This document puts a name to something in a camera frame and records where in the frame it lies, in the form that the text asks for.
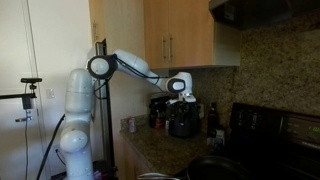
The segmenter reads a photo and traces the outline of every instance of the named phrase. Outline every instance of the robotic arm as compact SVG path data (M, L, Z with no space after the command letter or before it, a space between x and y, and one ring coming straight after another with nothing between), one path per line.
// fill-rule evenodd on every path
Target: robotic arm
M66 124L61 133L60 147L66 161L68 180L92 180L93 167L90 147L90 120L93 105L93 82L111 79L115 71L146 79L164 92L178 94L175 102L195 103L192 95L192 79L189 73L180 72L171 78L159 77L149 70L141 58L123 50L112 55L95 56L86 69L71 72L66 94Z

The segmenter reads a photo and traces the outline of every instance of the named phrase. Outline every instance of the white wall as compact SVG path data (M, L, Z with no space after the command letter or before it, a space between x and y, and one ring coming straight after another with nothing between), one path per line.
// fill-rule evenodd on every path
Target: white wall
M145 57L143 0L104 0L108 52L124 49ZM149 95L158 89L141 79L116 72L110 81L115 161L125 180L120 120L148 113Z
M29 0L47 142L64 114L66 85L71 70L85 67L91 48L87 0ZM54 89L48 99L46 90ZM54 144L59 144L60 132ZM54 149L49 156L51 175L65 171Z

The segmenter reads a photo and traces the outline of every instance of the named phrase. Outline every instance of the pan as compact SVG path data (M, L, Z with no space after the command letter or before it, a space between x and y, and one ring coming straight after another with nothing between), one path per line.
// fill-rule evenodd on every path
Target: pan
M239 163L220 156L200 156L187 168L187 177L159 173L140 175L139 180L252 180L250 173Z

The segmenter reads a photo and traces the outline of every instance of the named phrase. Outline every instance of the light switch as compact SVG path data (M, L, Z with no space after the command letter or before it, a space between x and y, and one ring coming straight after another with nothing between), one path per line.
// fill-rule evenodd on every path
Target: light switch
M54 98L54 89L46 89L46 94L48 99Z

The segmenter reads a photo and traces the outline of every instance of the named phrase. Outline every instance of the tile backsplash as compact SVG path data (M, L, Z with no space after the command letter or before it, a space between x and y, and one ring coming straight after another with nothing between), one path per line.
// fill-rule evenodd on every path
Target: tile backsplash
M192 74L193 93L217 103L228 126L233 102L320 116L320 12L242 32L240 67L170 70Z

